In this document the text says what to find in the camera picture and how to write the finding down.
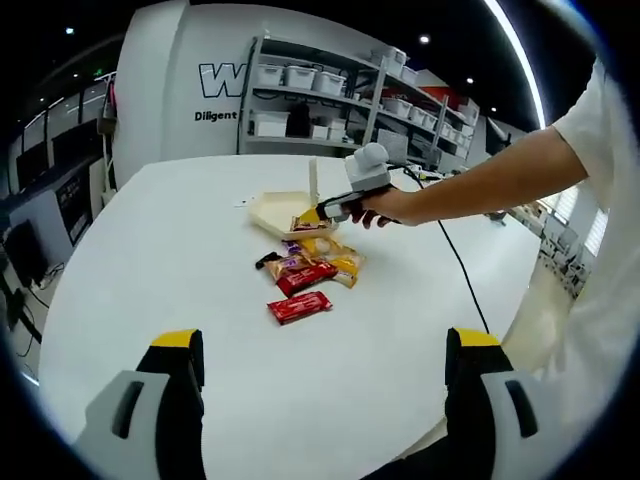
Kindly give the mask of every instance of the white storage box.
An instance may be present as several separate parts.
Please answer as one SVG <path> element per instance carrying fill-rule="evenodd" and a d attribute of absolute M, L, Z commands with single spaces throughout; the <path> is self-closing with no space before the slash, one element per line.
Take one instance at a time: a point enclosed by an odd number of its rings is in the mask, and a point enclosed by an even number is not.
<path fill-rule="evenodd" d="M 329 127 L 323 127 L 322 125 L 311 126 L 311 138 L 326 140 L 327 137 L 329 137 Z"/>
<path fill-rule="evenodd" d="M 343 118 L 318 117 L 318 125 L 333 128 L 335 130 L 345 130 L 347 121 Z"/>
<path fill-rule="evenodd" d="M 444 123 L 444 125 L 442 126 L 442 131 L 440 132 L 440 136 L 442 138 L 449 138 L 449 134 L 451 133 L 451 125 L 449 125 L 447 122 Z"/>
<path fill-rule="evenodd" d="M 329 140 L 334 142 L 341 142 L 342 137 L 344 137 L 346 131 L 344 128 L 330 128 L 329 129 Z"/>
<path fill-rule="evenodd" d="M 317 70 L 315 68 L 289 65 L 284 70 L 284 84 L 291 88 L 311 90 L 316 72 Z"/>
<path fill-rule="evenodd" d="M 431 115 L 430 113 L 427 113 L 424 116 L 424 121 L 422 122 L 422 126 L 427 130 L 433 130 L 436 126 L 437 121 L 438 119 L 435 116 Z"/>
<path fill-rule="evenodd" d="M 387 62 L 387 72 L 396 77 L 402 75 L 402 67 L 407 63 L 407 54 L 394 47 L 380 47 L 371 51 L 371 61 L 381 65 L 382 61 Z"/>
<path fill-rule="evenodd" d="M 402 75 L 400 78 L 410 85 L 415 85 L 418 81 L 418 72 L 409 67 L 402 67 Z"/>
<path fill-rule="evenodd" d="M 328 228 L 291 232 L 291 217 L 311 208 L 309 192 L 265 192 L 249 205 L 251 222 L 264 228 L 281 240 L 329 237 L 339 223 L 333 222 Z"/>
<path fill-rule="evenodd" d="M 256 137 L 284 137 L 288 119 L 289 112 L 254 112 L 254 135 Z"/>
<path fill-rule="evenodd" d="M 456 142 L 458 145 L 460 145 L 461 147 L 463 147 L 463 146 L 464 146 L 464 139 L 465 139 L 465 136 L 464 136 L 464 135 L 462 135 L 462 132 L 459 132 L 459 131 L 455 131 L 455 130 L 454 130 L 454 133 L 455 133 L 455 135 L 456 135 L 456 140 L 455 140 L 455 142 Z"/>
<path fill-rule="evenodd" d="M 329 72 L 316 72 L 315 77 L 313 78 L 312 90 L 339 97 L 342 85 L 344 85 L 344 81 L 346 79 L 346 77 Z"/>
<path fill-rule="evenodd" d="M 399 117 L 408 118 L 411 105 L 409 102 L 400 100 L 399 98 L 383 98 L 382 104 L 385 110 L 389 110 L 391 113 L 395 113 Z"/>
<path fill-rule="evenodd" d="M 409 120 L 413 123 L 417 123 L 418 125 L 422 125 L 424 123 L 424 117 L 427 115 L 427 112 L 422 110 L 421 108 L 416 107 L 415 105 L 411 107 L 409 110 Z"/>
<path fill-rule="evenodd" d="M 258 65 L 258 85 L 277 87 L 282 80 L 284 67 L 261 63 Z"/>

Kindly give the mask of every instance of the person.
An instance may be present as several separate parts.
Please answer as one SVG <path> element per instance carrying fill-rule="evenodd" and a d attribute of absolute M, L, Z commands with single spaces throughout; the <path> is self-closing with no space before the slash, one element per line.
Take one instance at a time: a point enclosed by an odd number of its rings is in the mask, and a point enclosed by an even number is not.
<path fill-rule="evenodd" d="M 593 186 L 608 224 L 591 275 L 561 342 L 536 372 L 557 410 L 565 438 L 557 461 L 593 426 L 616 391 L 640 322 L 640 156 L 615 80 L 596 61 L 586 90 L 552 126 L 530 133 L 490 160 L 424 190 L 392 189 L 363 202 L 353 217 L 370 228 L 394 219 L 420 225 L 497 211 Z"/>

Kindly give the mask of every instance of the snack package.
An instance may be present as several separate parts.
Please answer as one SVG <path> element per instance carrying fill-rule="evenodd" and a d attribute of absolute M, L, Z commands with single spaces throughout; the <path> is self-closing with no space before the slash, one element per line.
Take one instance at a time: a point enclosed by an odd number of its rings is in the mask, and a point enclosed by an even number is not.
<path fill-rule="evenodd" d="M 298 270 L 308 268 L 315 263 L 316 262 L 311 260 L 306 255 L 295 254 L 289 255 L 288 257 L 279 258 L 277 260 L 264 262 L 264 266 L 267 270 L 269 270 L 269 273 L 277 282 L 282 277 L 293 272 L 297 272 Z"/>
<path fill-rule="evenodd" d="M 336 267 L 326 262 L 320 262 L 317 265 L 280 277 L 276 285 L 280 287 L 282 293 L 287 297 L 291 297 L 300 290 L 315 285 L 324 279 L 332 278 L 336 273 L 338 273 Z"/>
<path fill-rule="evenodd" d="M 289 255 L 293 255 L 294 253 L 301 253 L 302 247 L 298 245 L 298 242 L 294 242 L 291 240 L 283 240 L 282 244 L 287 249 L 287 253 Z"/>
<path fill-rule="evenodd" d="M 338 255 L 328 260 L 331 265 L 338 269 L 338 273 L 336 273 L 333 279 L 348 288 L 353 288 L 358 281 L 358 271 L 360 270 L 362 260 L 362 257 L 358 254 Z"/>
<path fill-rule="evenodd" d="M 332 306 L 322 292 L 305 293 L 287 300 L 267 304 L 280 325 L 295 322 L 316 312 L 329 310 Z"/>
<path fill-rule="evenodd" d="M 261 270 L 266 262 L 273 262 L 274 260 L 280 260 L 282 255 L 276 252 L 267 253 L 264 257 L 256 262 L 256 270 Z"/>
<path fill-rule="evenodd" d="M 319 228 L 329 228 L 331 222 L 328 220 L 319 220 L 318 222 L 303 222 L 300 217 L 291 218 L 291 232 L 298 232 L 301 230 L 317 230 Z"/>
<path fill-rule="evenodd" d="M 338 269 L 333 279 L 348 288 L 358 281 L 358 272 L 364 257 L 353 248 L 346 247 L 331 238 L 304 238 L 298 244 L 313 259 L 321 259 Z"/>

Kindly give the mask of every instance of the human arm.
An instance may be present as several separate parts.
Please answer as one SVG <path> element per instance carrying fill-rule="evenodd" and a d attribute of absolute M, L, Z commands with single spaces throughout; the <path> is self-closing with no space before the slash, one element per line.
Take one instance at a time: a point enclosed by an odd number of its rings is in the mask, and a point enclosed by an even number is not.
<path fill-rule="evenodd" d="M 376 215 L 405 225 L 522 205 L 559 192 L 587 177 L 582 163 L 554 127 L 530 133 L 490 160 L 418 192 L 391 190 L 363 201 L 369 228 Z M 388 223 L 380 217 L 378 226 Z"/>

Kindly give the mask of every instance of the white sleeve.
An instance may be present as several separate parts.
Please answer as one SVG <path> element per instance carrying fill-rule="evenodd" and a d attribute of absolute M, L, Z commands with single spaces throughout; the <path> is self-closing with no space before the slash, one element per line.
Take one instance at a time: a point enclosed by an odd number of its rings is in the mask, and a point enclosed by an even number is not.
<path fill-rule="evenodd" d="M 609 206 L 613 184 L 613 145 L 605 82 L 600 62 L 593 66 L 587 88 L 567 114 L 554 123 L 584 166 L 601 206 Z"/>

